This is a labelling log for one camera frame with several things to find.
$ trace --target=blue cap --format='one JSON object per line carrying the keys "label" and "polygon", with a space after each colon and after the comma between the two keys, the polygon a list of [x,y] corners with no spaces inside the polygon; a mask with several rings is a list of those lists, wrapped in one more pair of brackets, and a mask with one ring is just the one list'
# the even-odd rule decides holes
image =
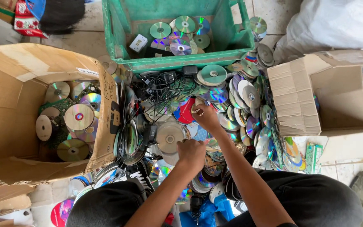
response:
{"label": "blue cap", "polygon": [[40,21],[46,8],[46,0],[25,0],[25,2],[29,11]]}

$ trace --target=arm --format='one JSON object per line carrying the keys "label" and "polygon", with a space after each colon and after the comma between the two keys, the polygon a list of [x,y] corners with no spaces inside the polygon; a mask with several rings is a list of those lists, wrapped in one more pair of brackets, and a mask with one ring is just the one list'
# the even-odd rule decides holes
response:
{"label": "arm", "polygon": [[200,104],[194,119],[218,141],[226,164],[250,215],[258,227],[294,223],[271,188],[247,162],[218,122],[215,110]]}
{"label": "arm", "polygon": [[176,166],[128,220],[125,227],[161,226],[187,184],[204,167],[205,145],[202,141],[192,139],[177,144],[179,161]]}

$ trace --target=green plastic crate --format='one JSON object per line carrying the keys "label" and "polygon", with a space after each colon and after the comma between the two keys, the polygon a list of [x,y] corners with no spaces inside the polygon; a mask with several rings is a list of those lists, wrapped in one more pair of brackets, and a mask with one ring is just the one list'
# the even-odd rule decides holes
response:
{"label": "green plastic crate", "polygon": [[[231,7],[235,4],[239,5],[242,24],[234,24]],[[228,65],[244,59],[255,46],[243,0],[102,0],[102,6],[107,51],[111,59],[134,73],[171,70],[184,65]],[[209,20],[211,44],[204,54],[144,58],[144,49],[137,54],[129,48],[138,34],[145,36],[146,46],[150,46],[154,40],[149,34],[152,24],[170,23],[181,15]]]}

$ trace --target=black pants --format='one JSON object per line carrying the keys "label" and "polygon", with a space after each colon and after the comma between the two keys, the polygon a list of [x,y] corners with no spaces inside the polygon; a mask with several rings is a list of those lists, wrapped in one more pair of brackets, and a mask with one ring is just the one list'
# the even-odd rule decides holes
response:
{"label": "black pants", "polygon": [[[355,192],[332,178],[272,170],[259,172],[299,227],[359,227],[363,217]],[[143,203],[136,182],[116,182],[82,196],[69,214],[67,227],[123,226]],[[256,226],[249,212],[224,227]]]}

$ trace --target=white plastic bag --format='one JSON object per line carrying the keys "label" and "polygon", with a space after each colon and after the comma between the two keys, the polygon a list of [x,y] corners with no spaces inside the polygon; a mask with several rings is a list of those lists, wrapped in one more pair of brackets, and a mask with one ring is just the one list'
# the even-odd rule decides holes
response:
{"label": "white plastic bag", "polygon": [[363,0],[304,0],[274,59],[283,63],[331,48],[363,49]]}

